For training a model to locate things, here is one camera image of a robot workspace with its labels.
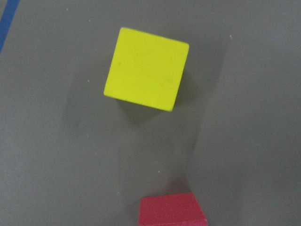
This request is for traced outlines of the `brown paper table cover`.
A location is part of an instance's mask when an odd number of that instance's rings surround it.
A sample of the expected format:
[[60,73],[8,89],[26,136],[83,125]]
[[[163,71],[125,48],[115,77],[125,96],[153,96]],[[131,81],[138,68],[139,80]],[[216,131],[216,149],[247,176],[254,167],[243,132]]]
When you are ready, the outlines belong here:
[[[121,27],[189,44],[173,111],[103,95]],[[20,1],[1,225],[135,226],[141,198],[186,192],[211,226],[300,225],[300,1]]]

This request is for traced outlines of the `red block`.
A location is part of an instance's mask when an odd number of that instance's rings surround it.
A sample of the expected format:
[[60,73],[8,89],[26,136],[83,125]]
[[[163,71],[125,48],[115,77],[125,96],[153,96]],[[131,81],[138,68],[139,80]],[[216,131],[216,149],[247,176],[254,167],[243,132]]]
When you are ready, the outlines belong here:
[[139,226],[206,226],[207,219],[193,193],[144,197]]

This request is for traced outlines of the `yellow block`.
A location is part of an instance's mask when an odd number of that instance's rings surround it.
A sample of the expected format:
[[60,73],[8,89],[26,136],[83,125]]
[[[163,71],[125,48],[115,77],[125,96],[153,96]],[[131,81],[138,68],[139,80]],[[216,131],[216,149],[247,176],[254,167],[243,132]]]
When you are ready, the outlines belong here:
[[122,27],[103,94],[170,112],[188,52],[188,43]]

